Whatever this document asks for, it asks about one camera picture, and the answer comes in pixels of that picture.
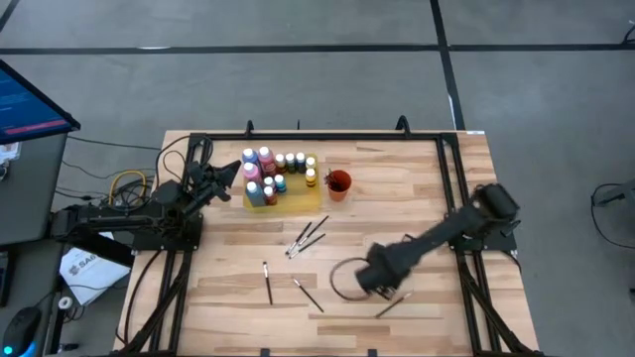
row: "butcher block tabletop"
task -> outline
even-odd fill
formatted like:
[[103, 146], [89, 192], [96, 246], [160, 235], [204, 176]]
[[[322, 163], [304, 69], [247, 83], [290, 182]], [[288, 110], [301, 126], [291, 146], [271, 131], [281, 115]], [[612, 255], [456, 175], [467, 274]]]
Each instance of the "butcher block tabletop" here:
[[[164, 146], [186, 131], [169, 131]], [[457, 132], [465, 175], [470, 190], [496, 182], [487, 140], [482, 133]], [[404, 281], [396, 298], [412, 295], [380, 319], [374, 315], [389, 301], [374, 296], [350, 302], [332, 290], [329, 273], [339, 261], [365, 257], [374, 243], [389, 244], [404, 234], [418, 236], [440, 222], [446, 203], [437, 147], [433, 141], [215, 141], [210, 162], [223, 166], [240, 160], [243, 149], [269, 147], [278, 153], [314, 153], [322, 173], [345, 170], [352, 186], [343, 202], [333, 202], [323, 184], [320, 210], [298, 213], [252, 213], [243, 207], [242, 170], [228, 191], [228, 202], [219, 199], [202, 209], [204, 227], [199, 249], [193, 253], [179, 355], [259, 355], [269, 348], [277, 355], [379, 356], [471, 355], [469, 335], [453, 251], [447, 245], [424, 256]], [[187, 142], [172, 149], [186, 154]], [[451, 158], [449, 147], [447, 155]], [[183, 172], [178, 155], [166, 164]], [[449, 160], [453, 193], [458, 186]], [[159, 165], [162, 182], [179, 180]], [[329, 219], [313, 237], [325, 237], [289, 260], [286, 249], [307, 223]], [[143, 268], [154, 252], [135, 259], [119, 331]], [[532, 349], [538, 349], [523, 282], [518, 267], [499, 252], [484, 252], [487, 279], [495, 308]], [[166, 253], [151, 265], [135, 297], [130, 335], [143, 325], [159, 296]], [[268, 263], [273, 305], [269, 305], [263, 273]], [[174, 275], [179, 270], [180, 256]], [[354, 295], [359, 287], [351, 263], [337, 272], [337, 288]], [[298, 289], [295, 277], [323, 308], [324, 313]], [[483, 348], [484, 315], [476, 304]], [[167, 348], [173, 313], [166, 314], [161, 347]], [[114, 348], [121, 348], [115, 341]]]

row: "yellow cable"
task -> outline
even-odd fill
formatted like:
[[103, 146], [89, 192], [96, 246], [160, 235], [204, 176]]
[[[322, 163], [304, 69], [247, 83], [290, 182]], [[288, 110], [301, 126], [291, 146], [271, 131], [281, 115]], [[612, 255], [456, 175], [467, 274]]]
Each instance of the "yellow cable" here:
[[146, 176], [140, 171], [128, 170], [117, 175], [117, 177], [112, 181], [112, 184], [110, 185], [110, 194], [108, 194], [108, 204], [112, 205], [113, 203], [112, 202], [112, 199], [114, 198], [113, 194], [115, 192], [115, 187], [117, 186], [117, 183], [119, 182], [119, 180], [123, 178], [124, 176], [131, 175], [131, 174], [138, 175], [141, 177], [141, 180], [143, 181], [143, 189], [141, 190], [141, 196], [143, 197], [144, 194], [146, 194]]

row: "monitor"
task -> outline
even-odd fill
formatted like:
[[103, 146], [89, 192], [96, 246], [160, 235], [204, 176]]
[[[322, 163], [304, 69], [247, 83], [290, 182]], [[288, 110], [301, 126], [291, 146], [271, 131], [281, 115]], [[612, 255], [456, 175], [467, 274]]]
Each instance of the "monitor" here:
[[79, 130], [79, 123], [0, 59], [0, 145]]

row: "desk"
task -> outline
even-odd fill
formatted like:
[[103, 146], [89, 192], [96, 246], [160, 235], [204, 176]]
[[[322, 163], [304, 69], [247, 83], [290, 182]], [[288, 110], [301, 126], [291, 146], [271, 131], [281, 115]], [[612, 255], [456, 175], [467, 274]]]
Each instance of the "desk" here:
[[[5, 307], [0, 307], [0, 331], [18, 310], [32, 305], [57, 284], [63, 245], [43, 240], [62, 164], [66, 134], [24, 142], [20, 159], [0, 181], [0, 250], [9, 250], [15, 268]], [[43, 354], [53, 297], [40, 304], [42, 320], [36, 333], [36, 355]]]
[[[168, 132], [164, 145], [187, 133]], [[485, 136], [458, 133], [458, 139], [469, 188], [496, 181]], [[186, 145], [183, 142], [173, 148], [185, 154]], [[274, 153], [316, 153], [322, 172], [344, 169], [351, 173], [352, 192], [345, 202], [334, 203], [324, 189], [320, 212], [254, 214], [242, 207], [240, 176], [229, 192], [229, 202], [216, 199], [204, 208], [203, 234], [190, 271], [180, 355], [258, 355], [261, 348], [270, 348], [272, 355], [366, 355], [368, 349], [377, 349], [379, 355], [470, 354], [456, 260], [449, 247], [422, 259], [400, 291], [414, 294], [382, 319], [373, 315], [387, 305], [383, 298], [343, 301], [328, 282], [336, 262], [365, 256], [373, 242], [387, 244], [401, 240], [404, 233], [418, 235], [443, 219], [446, 205], [435, 143], [215, 141], [211, 163], [225, 165], [238, 160], [244, 148], [260, 146], [268, 146]], [[177, 155], [168, 156], [167, 163], [177, 173], [183, 169]], [[453, 165], [449, 166], [456, 185]], [[163, 168], [160, 171], [162, 181], [174, 178]], [[459, 202], [458, 188], [453, 193]], [[316, 224], [326, 214], [330, 219], [319, 230], [326, 237], [289, 261], [286, 248], [309, 221]], [[137, 257], [130, 287], [152, 255], [146, 252]], [[141, 285], [133, 306], [132, 331], [146, 321], [157, 302], [165, 255], [155, 261]], [[538, 348], [518, 268], [501, 253], [483, 255], [494, 306], [523, 343]], [[263, 261], [269, 264], [273, 306], [268, 304]], [[307, 300], [291, 275], [303, 283], [325, 313]], [[341, 289], [354, 288], [351, 280], [343, 284]], [[483, 317], [477, 315], [487, 348]], [[162, 348], [168, 344], [171, 319], [169, 311]]]
[[65, 144], [66, 134], [22, 143], [0, 181], [0, 246], [44, 238]]

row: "orange cup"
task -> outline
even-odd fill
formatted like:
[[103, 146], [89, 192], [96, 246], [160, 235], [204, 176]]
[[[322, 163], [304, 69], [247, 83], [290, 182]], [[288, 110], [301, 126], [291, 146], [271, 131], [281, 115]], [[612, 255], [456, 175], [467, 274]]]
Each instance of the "orange cup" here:
[[350, 188], [350, 185], [352, 184], [352, 178], [346, 171], [342, 171], [342, 170], [335, 170], [331, 174], [333, 179], [337, 183], [339, 183], [339, 185], [338, 187], [335, 187], [333, 189], [333, 187], [331, 187], [331, 185], [329, 184], [328, 196], [330, 197], [330, 199], [334, 200], [335, 202], [340, 202], [344, 200], [344, 198], [346, 197], [346, 194], [348, 193], [348, 189]]

